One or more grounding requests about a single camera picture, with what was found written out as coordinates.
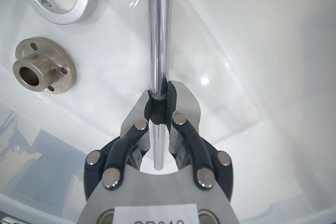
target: silver cylindrical shaft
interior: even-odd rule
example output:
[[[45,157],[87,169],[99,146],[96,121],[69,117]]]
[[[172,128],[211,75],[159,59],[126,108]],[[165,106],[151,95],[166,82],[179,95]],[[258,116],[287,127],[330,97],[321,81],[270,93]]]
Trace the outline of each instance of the silver cylindrical shaft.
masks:
[[[150,91],[155,99],[167,93],[172,0],[148,0],[150,33]],[[153,125],[154,167],[163,168],[165,147],[164,125]]]

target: white bin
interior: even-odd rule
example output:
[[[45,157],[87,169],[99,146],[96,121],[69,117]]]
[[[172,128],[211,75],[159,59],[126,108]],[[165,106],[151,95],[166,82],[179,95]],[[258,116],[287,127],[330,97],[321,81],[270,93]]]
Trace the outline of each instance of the white bin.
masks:
[[[0,31],[0,210],[76,222],[86,154],[119,135],[149,88],[147,0],[98,0],[69,25],[27,0],[0,0]],[[35,36],[72,57],[68,92],[15,79],[15,48]],[[335,66],[336,0],[173,1],[169,78],[198,99],[200,135],[232,157],[241,224],[336,222]],[[168,147],[161,172],[152,151],[142,171],[176,171]]]

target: label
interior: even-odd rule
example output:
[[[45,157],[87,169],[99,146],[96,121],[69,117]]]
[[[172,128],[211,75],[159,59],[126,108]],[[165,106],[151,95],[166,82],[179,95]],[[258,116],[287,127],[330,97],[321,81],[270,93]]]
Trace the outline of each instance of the label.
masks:
[[[113,224],[199,224],[196,204],[117,206]]]

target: threaded hole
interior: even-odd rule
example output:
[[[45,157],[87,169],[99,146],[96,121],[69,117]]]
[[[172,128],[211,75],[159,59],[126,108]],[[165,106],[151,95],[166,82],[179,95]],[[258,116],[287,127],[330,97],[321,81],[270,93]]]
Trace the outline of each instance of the threaded hole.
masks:
[[[52,7],[51,3],[49,3],[47,0],[41,0],[41,3],[46,7]]]
[[[19,75],[22,80],[30,86],[38,86],[40,83],[38,76],[33,72],[33,70],[27,67],[21,67]]]
[[[63,75],[66,75],[67,74],[67,69],[62,67],[60,68],[60,72],[63,74]]]
[[[30,43],[30,48],[34,51],[37,51],[37,45],[35,43]]]

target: chrome rod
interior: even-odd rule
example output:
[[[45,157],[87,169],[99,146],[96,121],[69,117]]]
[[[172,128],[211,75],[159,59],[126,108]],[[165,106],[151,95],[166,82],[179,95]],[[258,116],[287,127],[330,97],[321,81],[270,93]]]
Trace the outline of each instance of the chrome rod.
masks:
[[[172,0],[148,0],[150,33],[150,91],[155,99],[164,99],[168,87],[169,45]],[[154,167],[164,163],[165,127],[153,125]]]

